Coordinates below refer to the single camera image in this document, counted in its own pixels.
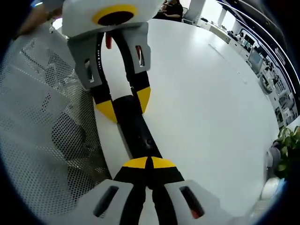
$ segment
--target potted plant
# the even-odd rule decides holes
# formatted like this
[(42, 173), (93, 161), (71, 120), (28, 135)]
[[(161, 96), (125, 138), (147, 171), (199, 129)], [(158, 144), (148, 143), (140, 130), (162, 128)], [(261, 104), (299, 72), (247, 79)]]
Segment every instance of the potted plant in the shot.
[(286, 178), (292, 164), (300, 160), (299, 126), (296, 126), (294, 131), (287, 127), (281, 129), (273, 146), (279, 149), (281, 156), (274, 173), (279, 178)]

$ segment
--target yellow accent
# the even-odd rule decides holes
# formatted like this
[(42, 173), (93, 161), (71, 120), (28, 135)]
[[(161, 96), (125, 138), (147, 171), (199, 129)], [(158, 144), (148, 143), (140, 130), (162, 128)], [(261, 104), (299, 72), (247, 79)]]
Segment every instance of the yellow accent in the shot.
[(151, 93), (150, 87), (144, 88), (137, 92), (143, 113), (145, 113), (145, 111), (146, 111), (147, 104), (148, 104), (149, 98), (150, 98), (150, 93)]
[(115, 12), (130, 12), (134, 16), (138, 13), (138, 10), (135, 6), (129, 5), (129, 4), (118, 4), (114, 6), (109, 6), (106, 8), (103, 8), (96, 12), (96, 14), (93, 15), (92, 21), (98, 25), (98, 21), (106, 15), (109, 15), (110, 13), (115, 13)]
[(147, 158), (148, 157), (131, 159), (130, 161), (126, 162), (123, 166), (145, 169)]
[(152, 161), (153, 161), (154, 169), (176, 167), (176, 165), (168, 159), (157, 158), (157, 157), (151, 157), (151, 158), (152, 158)]
[(113, 122), (117, 123), (117, 118), (116, 118), (116, 114), (114, 113), (113, 110), (113, 104), (112, 101), (106, 101), (106, 102), (102, 102), (100, 104), (96, 105), (97, 109), (102, 112), (107, 118), (109, 118), (110, 120), (112, 120)]

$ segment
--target perforated mesh panel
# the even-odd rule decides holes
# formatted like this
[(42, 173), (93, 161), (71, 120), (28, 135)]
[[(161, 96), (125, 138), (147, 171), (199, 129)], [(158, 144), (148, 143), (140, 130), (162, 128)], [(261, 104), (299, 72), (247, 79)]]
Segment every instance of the perforated mesh panel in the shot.
[(47, 25), (12, 43), (0, 68), (1, 160), (42, 220), (110, 178), (92, 97), (73, 68), (66, 40)]

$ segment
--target office desk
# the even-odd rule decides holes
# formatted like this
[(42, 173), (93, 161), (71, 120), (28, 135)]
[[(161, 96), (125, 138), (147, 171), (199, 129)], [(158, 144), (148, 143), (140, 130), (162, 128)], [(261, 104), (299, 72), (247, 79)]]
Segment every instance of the office desk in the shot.
[[(260, 196), (263, 157), (278, 134), (256, 75), (224, 41), (195, 26), (151, 20), (148, 42), (152, 92), (144, 119), (161, 154), (243, 216)], [(116, 44), (102, 53), (113, 99), (131, 94)], [(95, 116), (114, 177), (129, 157), (117, 125), (97, 109)], [(158, 224), (150, 192), (140, 224)]]

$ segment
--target gray plastic part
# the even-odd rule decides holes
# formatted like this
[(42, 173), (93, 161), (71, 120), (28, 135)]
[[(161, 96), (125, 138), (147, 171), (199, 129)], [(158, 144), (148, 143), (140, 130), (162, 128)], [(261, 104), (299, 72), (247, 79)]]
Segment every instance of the gray plastic part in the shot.
[[(99, 217), (96, 217), (94, 210), (110, 187), (117, 187), (118, 190), (107, 210)], [(119, 225), (126, 200), (132, 188), (133, 184), (131, 183), (104, 180), (91, 191), (83, 195), (71, 213), (48, 222), (56, 225)]]
[[(181, 192), (188, 187), (200, 203), (204, 215), (194, 219), (191, 210)], [(178, 225), (227, 225), (233, 217), (221, 208), (219, 199), (192, 180), (165, 184), (173, 203)]]
[(55, 9), (58, 9), (60, 7), (62, 7), (62, 5), (64, 4), (65, 0), (43, 0), (43, 4), (45, 6), (45, 9), (48, 12), (51, 12)]
[[(85, 89), (90, 89), (102, 84), (96, 61), (97, 36), (98, 34), (95, 33), (81, 39), (70, 38), (67, 42), (75, 61), (75, 71)], [(85, 67), (86, 60), (90, 60), (90, 68), (94, 78), (93, 82), (90, 82), (88, 77), (88, 72)]]
[[(150, 69), (151, 49), (148, 46), (148, 30), (149, 24), (147, 22), (144, 22), (141, 25), (139, 24), (139, 26), (127, 27), (120, 30), (130, 49), (136, 74)], [(136, 46), (141, 47), (144, 61), (143, 67), (140, 66), (135, 48)]]

